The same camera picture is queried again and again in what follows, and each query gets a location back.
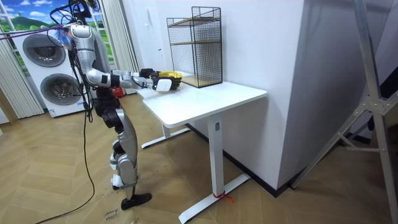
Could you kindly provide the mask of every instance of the stacked washer dryer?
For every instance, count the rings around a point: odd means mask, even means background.
[[[67,50],[59,47],[61,43],[54,38],[55,32],[13,38],[52,117],[84,110],[83,97],[78,91],[81,83],[70,67]]]

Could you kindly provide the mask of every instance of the desk leg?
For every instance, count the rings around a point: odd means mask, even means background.
[[[223,133],[221,129],[220,116],[218,114],[210,116],[207,120],[207,126],[209,133],[211,183],[213,186],[213,193],[181,213],[178,219],[183,224],[222,198],[216,198],[215,196],[222,196],[224,193],[228,194],[237,186],[250,179],[250,176],[247,174],[241,174],[239,177],[224,186]]]
[[[163,136],[162,137],[142,144],[141,148],[149,147],[151,145],[154,145],[154,144],[157,144],[159,142],[162,142],[162,141],[164,141],[164,140],[166,140],[168,138],[171,138],[171,137],[174,137],[174,136],[178,136],[179,134],[186,133],[187,131],[190,131],[189,128],[184,128],[184,129],[181,129],[181,130],[176,131],[174,133],[170,133],[170,129],[166,128],[163,124],[162,124],[162,130],[163,130]]]

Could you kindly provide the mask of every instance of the wire basket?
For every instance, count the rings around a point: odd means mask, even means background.
[[[192,7],[191,18],[167,18],[173,68],[197,88],[223,82],[221,9]]]

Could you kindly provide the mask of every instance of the curtain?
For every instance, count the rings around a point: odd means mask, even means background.
[[[0,88],[18,118],[44,113],[6,40],[0,40]]]
[[[126,18],[120,1],[102,0],[105,29],[111,36],[116,67],[120,70],[138,72],[138,64]],[[127,94],[135,93],[125,89]]]

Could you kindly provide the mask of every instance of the humanoid robot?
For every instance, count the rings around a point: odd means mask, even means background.
[[[111,167],[118,171],[113,177],[113,189],[126,190],[126,198],[121,202],[121,209],[126,210],[146,203],[152,198],[150,193],[135,194],[138,180],[136,131],[119,100],[109,88],[152,88],[154,91],[169,91],[179,85],[180,79],[159,77],[155,75],[156,72],[152,72],[149,78],[147,73],[143,75],[144,77],[135,77],[129,71],[111,70],[105,44],[96,30],[84,24],[74,24],[67,29],[72,36],[71,50],[75,51],[79,61],[82,78],[85,78],[96,90],[97,98],[94,99],[96,114],[103,118],[107,127],[114,128],[118,136],[118,140],[113,143]]]

